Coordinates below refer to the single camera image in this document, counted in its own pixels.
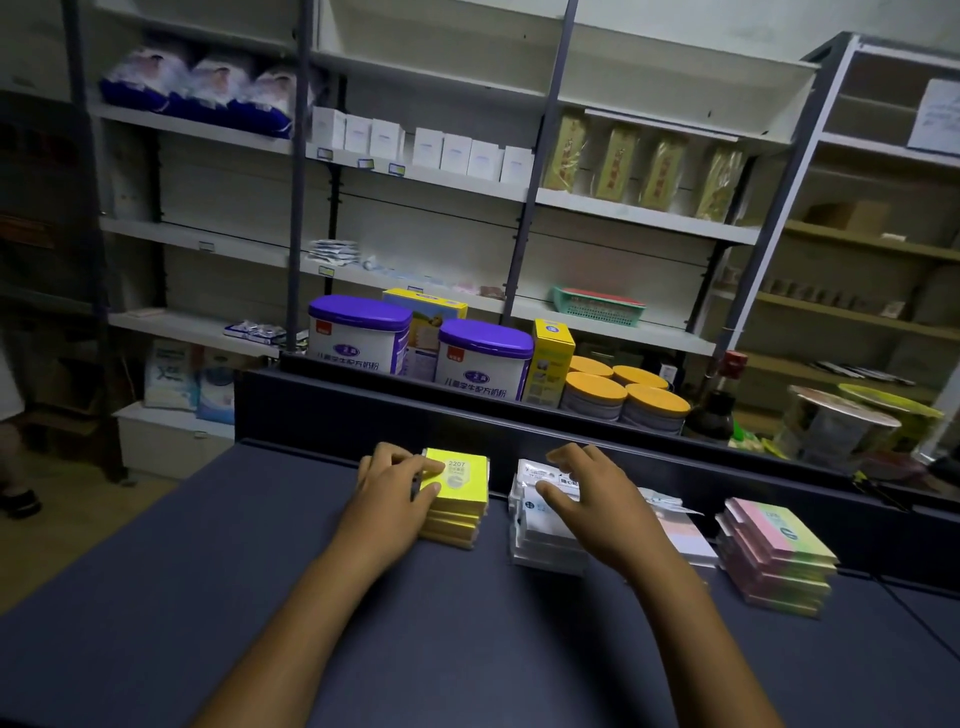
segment shoe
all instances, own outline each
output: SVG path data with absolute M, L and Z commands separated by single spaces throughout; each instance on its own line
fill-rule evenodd
M 35 516 L 43 508 L 43 503 L 33 491 L 18 493 L 15 496 L 0 496 L 0 510 L 7 511 L 7 516 L 20 521 Z

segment stack of yellow boxes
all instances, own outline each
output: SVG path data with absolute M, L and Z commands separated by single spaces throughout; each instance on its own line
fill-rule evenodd
M 427 448 L 423 455 L 444 463 L 444 471 L 422 479 L 420 487 L 440 483 L 420 536 L 459 548 L 473 548 L 480 532 L 480 519 L 487 515 L 487 480 L 490 460 L 484 455 L 467 455 Z

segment round container with yellow lid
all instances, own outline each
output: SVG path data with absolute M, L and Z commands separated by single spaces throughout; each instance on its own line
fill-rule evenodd
M 644 387 L 653 387 L 654 389 L 669 389 L 670 383 L 662 376 L 657 376 L 653 372 L 638 367 L 627 367 L 618 364 L 613 367 L 613 381 L 619 382 L 623 386 L 629 384 L 640 384 Z
M 859 384 L 839 384 L 840 394 L 857 404 L 884 412 L 900 420 L 900 429 L 892 433 L 880 448 L 888 452 L 910 452 L 919 445 L 944 413 L 918 401 L 898 397 Z
M 603 376 L 570 372 L 566 376 L 560 408 L 579 415 L 616 422 L 620 417 L 627 390 Z
M 665 389 L 628 384 L 627 401 L 620 413 L 620 422 L 644 429 L 679 435 L 690 403 Z
M 604 376 L 606 378 L 613 376 L 613 369 L 602 361 L 587 359 L 585 356 L 570 357 L 570 372 L 580 372 L 585 375 Z

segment right hand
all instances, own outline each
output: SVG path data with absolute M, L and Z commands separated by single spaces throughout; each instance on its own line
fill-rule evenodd
M 580 502 L 545 480 L 537 492 L 596 559 L 626 576 L 643 555 L 673 550 L 639 489 L 599 448 L 569 443 L 546 459 L 579 481 Z

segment green basket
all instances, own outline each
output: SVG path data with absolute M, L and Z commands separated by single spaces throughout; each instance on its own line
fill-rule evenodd
M 582 316 L 605 324 L 618 324 L 622 327 L 635 327 L 636 322 L 643 315 L 643 309 L 646 308 L 642 303 L 634 303 L 627 299 L 608 298 L 601 294 L 575 289 L 564 290 L 559 285 L 553 287 L 553 304 L 561 313 Z

